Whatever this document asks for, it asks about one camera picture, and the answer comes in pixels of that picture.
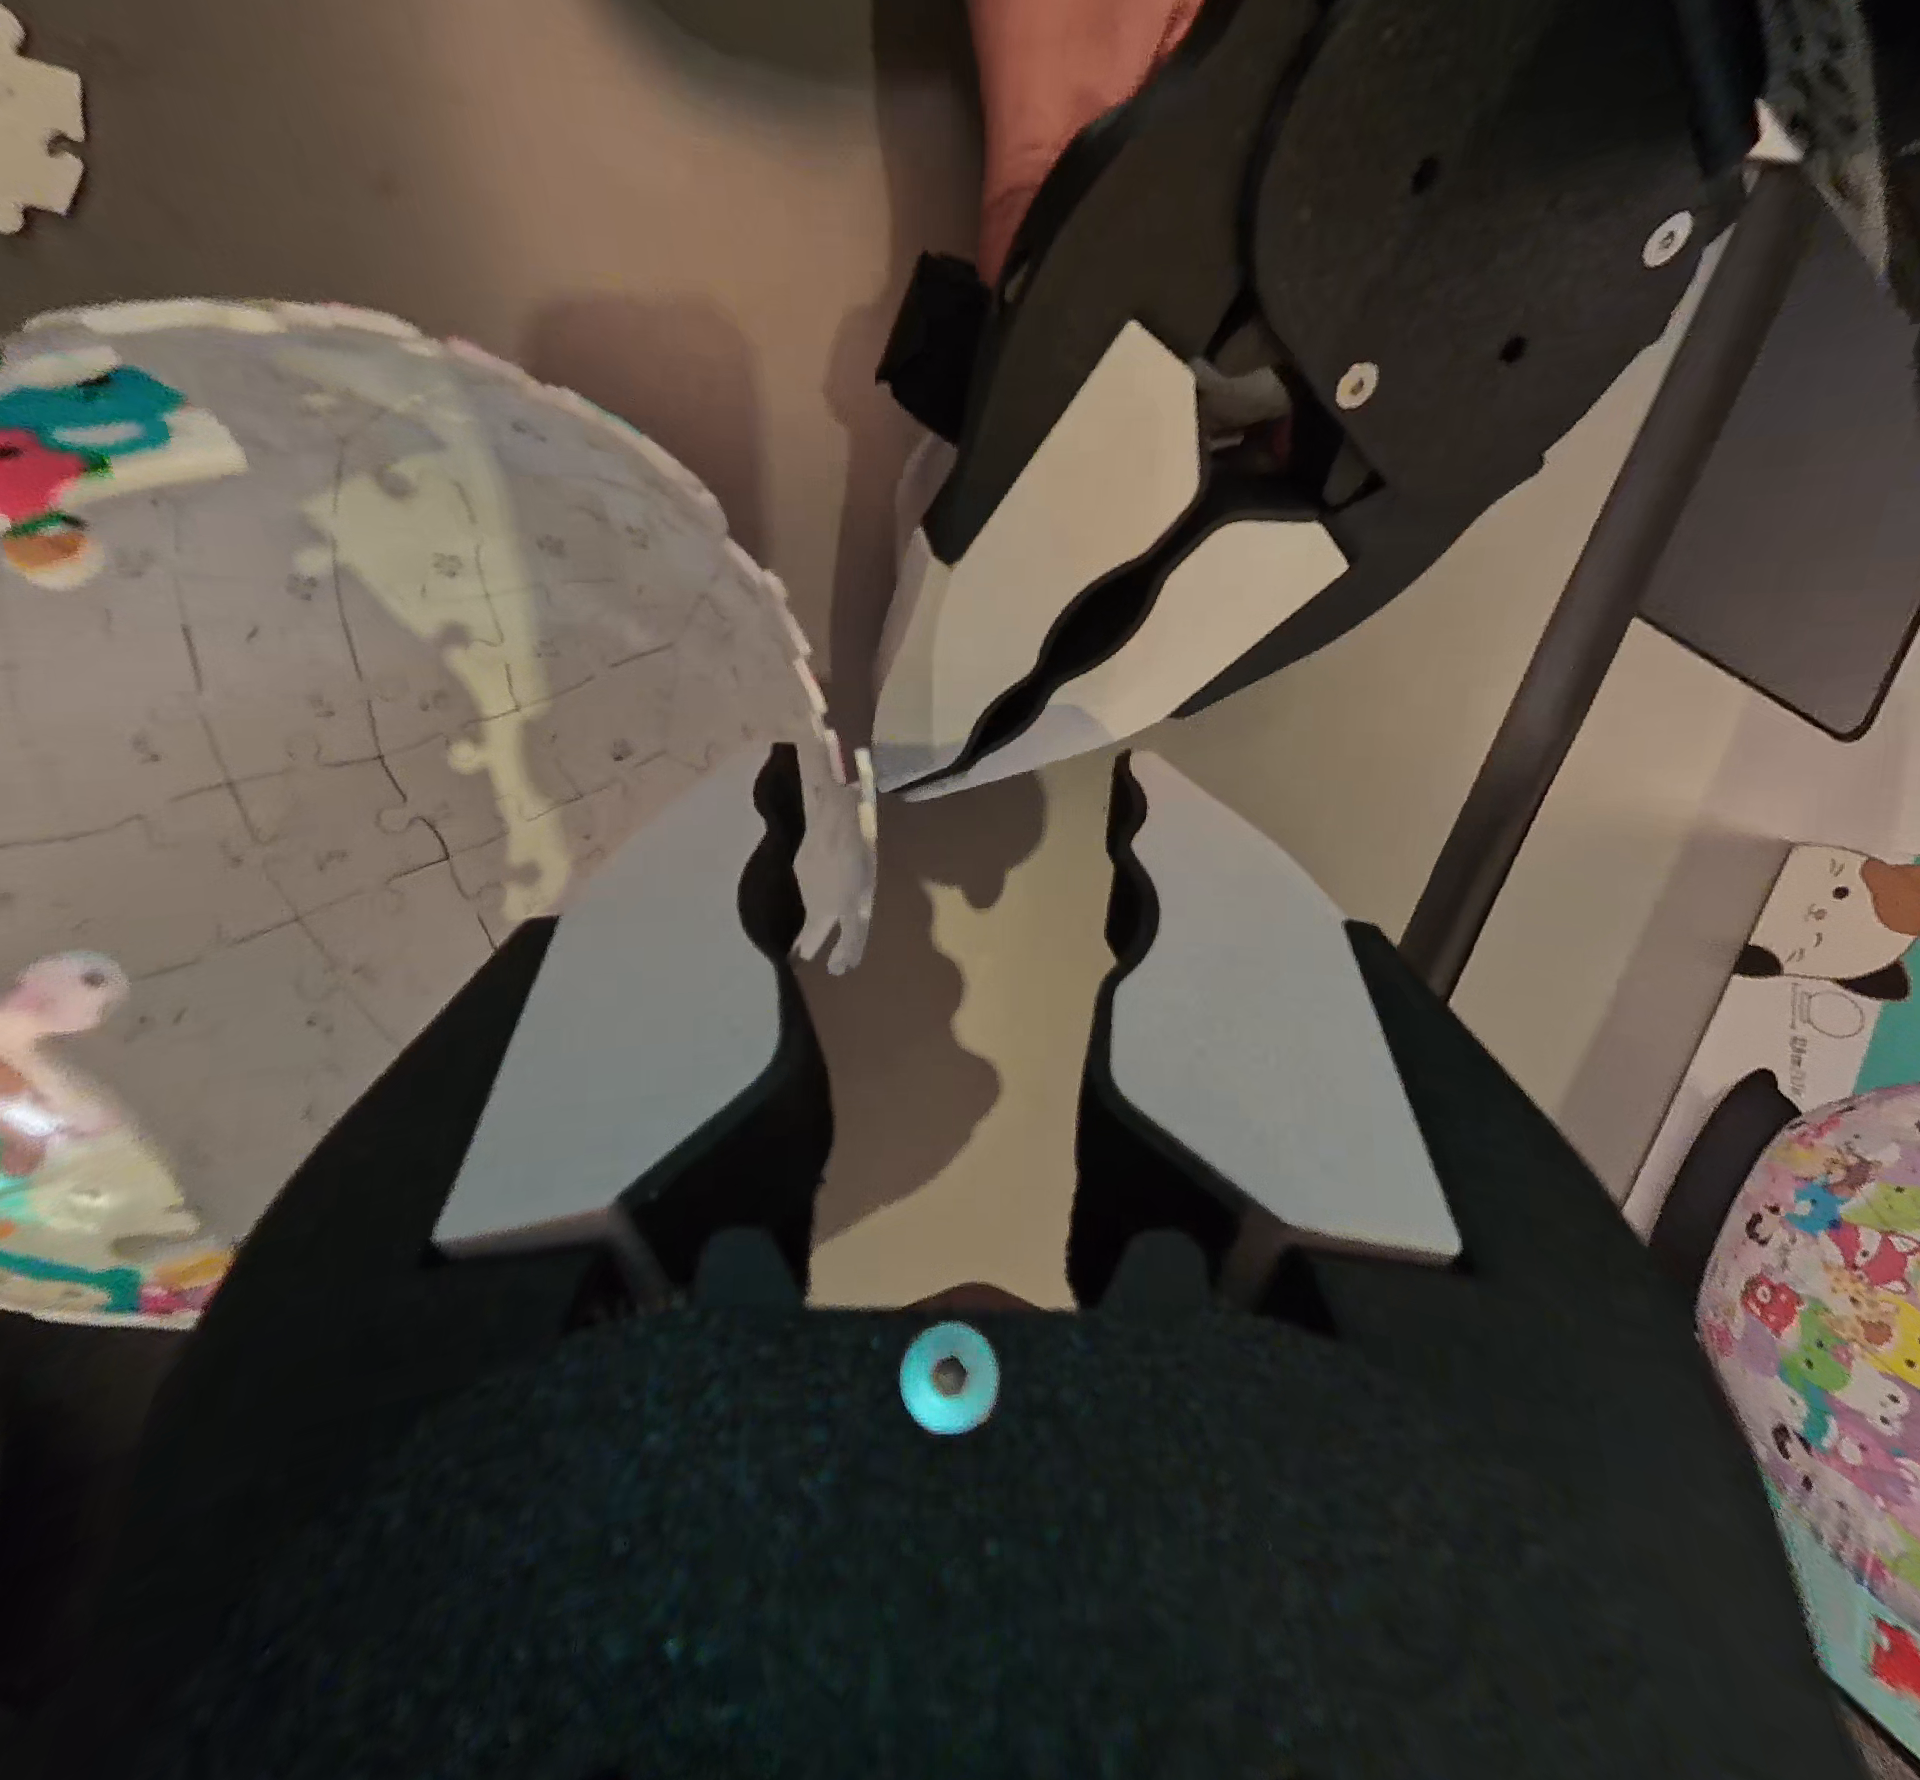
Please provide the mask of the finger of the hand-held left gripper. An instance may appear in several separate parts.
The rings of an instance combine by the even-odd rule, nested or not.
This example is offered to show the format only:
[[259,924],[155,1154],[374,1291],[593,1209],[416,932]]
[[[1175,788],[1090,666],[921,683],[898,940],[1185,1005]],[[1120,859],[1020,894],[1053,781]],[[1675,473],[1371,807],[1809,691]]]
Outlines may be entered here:
[[1344,578],[1331,534],[1308,522],[1237,519],[1208,532],[1160,581],[1118,650],[1047,689],[1040,711],[965,767],[912,761],[895,747],[888,786],[926,802],[1092,756],[1184,708],[1233,663]]
[[909,540],[881,643],[873,760],[960,763],[1095,582],[1149,555],[1199,497],[1188,360],[1138,322],[1109,350],[963,557]]

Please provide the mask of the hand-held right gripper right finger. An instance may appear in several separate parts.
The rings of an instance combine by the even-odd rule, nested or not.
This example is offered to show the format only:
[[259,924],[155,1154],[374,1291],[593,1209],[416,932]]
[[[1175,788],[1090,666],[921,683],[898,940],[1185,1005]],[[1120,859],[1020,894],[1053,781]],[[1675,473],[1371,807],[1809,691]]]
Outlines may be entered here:
[[1268,834],[1122,752],[1075,1113],[1075,1304],[1264,1303],[1290,1255],[1452,1268],[1459,1225],[1356,928]]

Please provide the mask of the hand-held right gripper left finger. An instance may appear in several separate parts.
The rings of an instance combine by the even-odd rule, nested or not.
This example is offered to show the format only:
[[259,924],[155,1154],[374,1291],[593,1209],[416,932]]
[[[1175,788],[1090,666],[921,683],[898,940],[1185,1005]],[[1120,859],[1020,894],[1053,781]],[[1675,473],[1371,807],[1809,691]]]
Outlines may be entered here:
[[648,1303],[803,1304],[830,1066],[795,956],[798,749],[746,749],[561,913],[440,1214],[448,1255],[612,1252]]

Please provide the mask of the colourful puzzle ball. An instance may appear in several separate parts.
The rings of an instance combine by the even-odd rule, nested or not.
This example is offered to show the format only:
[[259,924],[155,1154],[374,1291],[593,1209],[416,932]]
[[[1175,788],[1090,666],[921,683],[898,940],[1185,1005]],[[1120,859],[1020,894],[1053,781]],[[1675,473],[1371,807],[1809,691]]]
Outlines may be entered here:
[[190,1331],[371,1080],[733,752],[791,743],[804,959],[873,770],[784,584],[630,423],[385,315],[5,339],[5,1313]]

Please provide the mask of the colourful puzzle box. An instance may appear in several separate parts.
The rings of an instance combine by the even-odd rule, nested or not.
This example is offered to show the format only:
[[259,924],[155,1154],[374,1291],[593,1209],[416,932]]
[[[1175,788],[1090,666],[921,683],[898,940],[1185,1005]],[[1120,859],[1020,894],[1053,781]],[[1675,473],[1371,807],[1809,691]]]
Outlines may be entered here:
[[1693,1304],[1821,1671],[1919,1754],[1919,868],[1789,848],[1626,1214]]

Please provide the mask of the row of white puzzle pieces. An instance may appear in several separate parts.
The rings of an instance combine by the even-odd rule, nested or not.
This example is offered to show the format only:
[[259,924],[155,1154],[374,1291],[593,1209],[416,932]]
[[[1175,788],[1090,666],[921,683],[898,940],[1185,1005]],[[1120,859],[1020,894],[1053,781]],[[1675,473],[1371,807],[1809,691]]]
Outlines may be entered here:
[[36,58],[25,23],[3,7],[3,239],[29,216],[69,216],[84,180],[82,76]]

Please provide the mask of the black flat panel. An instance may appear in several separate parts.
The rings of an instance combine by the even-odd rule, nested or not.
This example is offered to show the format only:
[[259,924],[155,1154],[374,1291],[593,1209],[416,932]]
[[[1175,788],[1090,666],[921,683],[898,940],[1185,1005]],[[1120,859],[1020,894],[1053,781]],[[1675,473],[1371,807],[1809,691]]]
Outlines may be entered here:
[[1916,640],[1916,320],[1829,220],[1668,538],[1642,620],[1837,740]]

